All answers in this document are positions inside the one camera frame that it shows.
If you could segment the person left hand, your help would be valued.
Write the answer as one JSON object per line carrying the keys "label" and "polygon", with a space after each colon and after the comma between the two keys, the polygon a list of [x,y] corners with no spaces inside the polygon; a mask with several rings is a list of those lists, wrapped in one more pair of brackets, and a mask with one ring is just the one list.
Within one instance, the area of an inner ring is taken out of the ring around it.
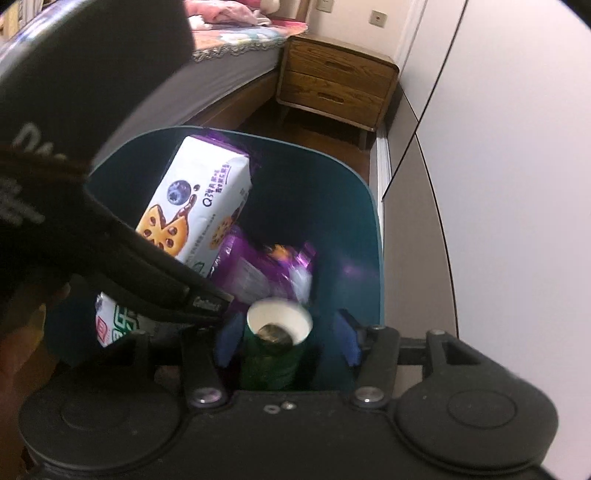
{"label": "person left hand", "polygon": [[18,412],[25,394],[17,377],[39,347],[44,336],[47,308],[70,292],[64,284],[57,290],[29,286],[17,290],[1,309],[1,470],[19,463]]}

